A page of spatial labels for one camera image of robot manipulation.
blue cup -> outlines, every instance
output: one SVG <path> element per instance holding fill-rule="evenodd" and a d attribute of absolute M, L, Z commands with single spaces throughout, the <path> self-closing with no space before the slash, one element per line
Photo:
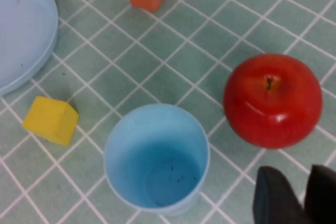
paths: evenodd
<path fill-rule="evenodd" d="M 113 128 L 104 168 L 110 187 L 128 205 L 176 216 L 196 204 L 209 160 L 206 133 L 195 117 L 173 105 L 150 104 Z"/>

yellow cube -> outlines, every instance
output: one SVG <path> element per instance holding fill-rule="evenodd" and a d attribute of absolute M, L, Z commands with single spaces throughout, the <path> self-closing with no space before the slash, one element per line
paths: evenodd
<path fill-rule="evenodd" d="M 36 97 L 22 126 L 50 142 L 68 146 L 78 119 L 69 103 Z"/>

cup rim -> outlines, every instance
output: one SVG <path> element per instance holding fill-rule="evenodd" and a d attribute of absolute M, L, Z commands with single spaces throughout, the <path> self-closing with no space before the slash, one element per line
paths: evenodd
<path fill-rule="evenodd" d="M 188 193 L 188 195 L 186 195 L 185 197 L 183 197 L 182 199 L 180 199 L 179 201 L 171 204 L 171 205 L 168 205 L 168 206 L 165 206 L 165 207 L 157 207 L 157 208 L 154 208 L 154 207 L 140 207 L 136 204 L 133 204 L 131 202 L 129 202 L 128 200 L 124 199 L 118 192 L 117 190 L 113 187 L 108 175 L 107 175 L 107 171 L 106 171 L 106 154 L 107 154 L 107 145 L 108 145 L 108 141 L 111 139 L 110 136 L 112 135 L 112 132 L 113 132 L 113 129 L 121 123 L 122 120 L 125 120 L 126 118 L 130 117 L 134 112 L 138 111 L 138 110 L 142 110 L 146 107 L 149 107 L 149 106 L 170 106 L 170 107 L 174 107 L 174 108 L 177 108 L 177 109 L 180 109 L 180 110 L 183 110 L 184 113 L 188 114 L 191 119 L 195 120 L 196 124 L 198 125 L 198 127 L 202 130 L 203 132 L 203 137 L 204 137 L 204 140 L 206 142 L 206 148 L 207 148 L 207 160 L 206 160 L 206 166 L 205 166 L 205 169 L 203 171 L 203 174 L 201 176 L 201 179 L 198 181 L 197 185 L 194 187 L 194 189 Z M 121 199 L 126 205 L 128 206 L 131 206 L 135 209 L 138 209 L 138 210 L 141 210 L 141 211 L 145 211 L 145 212 L 152 212 L 152 213 L 157 213 L 157 214 L 161 214 L 161 213 L 166 213 L 166 212 L 170 212 L 170 211 L 174 211 L 174 209 L 177 207 L 177 205 L 184 205 L 186 202 L 189 201 L 190 198 L 192 198 L 194 196 L 195 193 L 198 194 L 198 192 L 200 191 L 200 188 L 202 187 L 205 179 L 206 179 L 206 175 L 208 173 L 208 170 L 209 170 L 209 166 L 210 166 L 210 155 L 211 155 L 211 152 L 210 152 L 210 144 L 209 144 L 209 140 L 208 140 L 208 137 L 207 137 L 207 134 L 203 128 L 203 126 L 201 125 L 201 123 L 197 120 L 196 117 L 194 117 L 194 115 L 192 115 L 189 111 L 186 111 L 185 109 L 183 108 L 180 108 L 178 106 L 175 106 L 175 105 L 172 105 L 172 104 L 168 104 L 168 103 L 151 103 L 151 104 L 147 104 L 147 105 L 143 105 L 143 106 L 140 106 L 140 107 L 137 107 L 136 109 L 128 112 L 125 116 L 123 116 L 121 118 L 121 120 L 116 123 L 116 125 L 112 128 L 109 136 L 108 136 L 108 140 L 105 144 L 105 148 L 104 148 L 104 175 L 106 177 L 106 180 L 109 184 L 109 187 L 112 189 L 112 191 L 114 192 L 115 195 L 117 195 L 119 197 L 119 199 Z"/>

apple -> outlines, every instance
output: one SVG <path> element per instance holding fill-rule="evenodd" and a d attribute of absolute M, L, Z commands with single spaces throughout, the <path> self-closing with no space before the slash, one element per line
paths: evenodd
<path fill-rule="evenodd" d="M 232 129 L 250 144 L 284 148 L 311 133 L 322 111 L 322 91 L 313 72 L 287 55 L 262 54 L 229 76 L 223 109 Z"/>

plastic plate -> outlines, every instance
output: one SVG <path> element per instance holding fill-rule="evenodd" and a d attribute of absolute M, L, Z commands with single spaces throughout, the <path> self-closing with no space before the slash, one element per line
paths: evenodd
<path fill-rule="evenodd" d="M 0 95 L 20 87 L 47 62 L 57 31 L 54 0 L 0 0 Z"/>

